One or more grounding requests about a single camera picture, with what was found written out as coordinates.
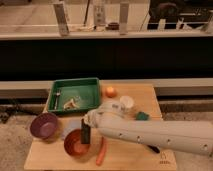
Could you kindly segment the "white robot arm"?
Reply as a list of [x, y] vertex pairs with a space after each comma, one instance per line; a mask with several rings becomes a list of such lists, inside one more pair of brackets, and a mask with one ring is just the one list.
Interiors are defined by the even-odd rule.
[[130, 120], [127, 111], [122, 102], [105, 101], [88, 111], [83, 122], [105, 137], [213, 157], [211, 122]]

